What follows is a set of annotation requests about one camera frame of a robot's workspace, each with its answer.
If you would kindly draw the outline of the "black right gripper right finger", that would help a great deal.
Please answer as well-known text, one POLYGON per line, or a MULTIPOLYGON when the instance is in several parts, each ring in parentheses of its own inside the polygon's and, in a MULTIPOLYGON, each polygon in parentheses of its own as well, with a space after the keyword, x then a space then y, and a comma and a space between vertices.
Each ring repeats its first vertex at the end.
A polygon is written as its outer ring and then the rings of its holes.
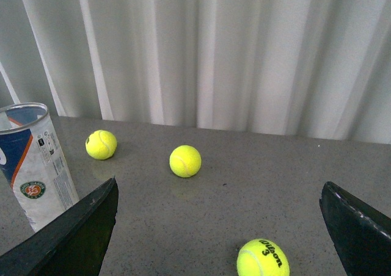
POLYGON ((389 217, 331 181, 320 209, 347 275, 390 275, 389 217))

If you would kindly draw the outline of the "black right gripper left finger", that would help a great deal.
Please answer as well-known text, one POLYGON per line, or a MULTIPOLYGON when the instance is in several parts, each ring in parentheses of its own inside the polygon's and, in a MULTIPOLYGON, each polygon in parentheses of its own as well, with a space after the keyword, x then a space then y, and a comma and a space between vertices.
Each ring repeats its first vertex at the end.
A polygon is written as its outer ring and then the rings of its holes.
POLYGON ((1 275, 98 275, 116 223, 115 178, 1 255, 1 275))

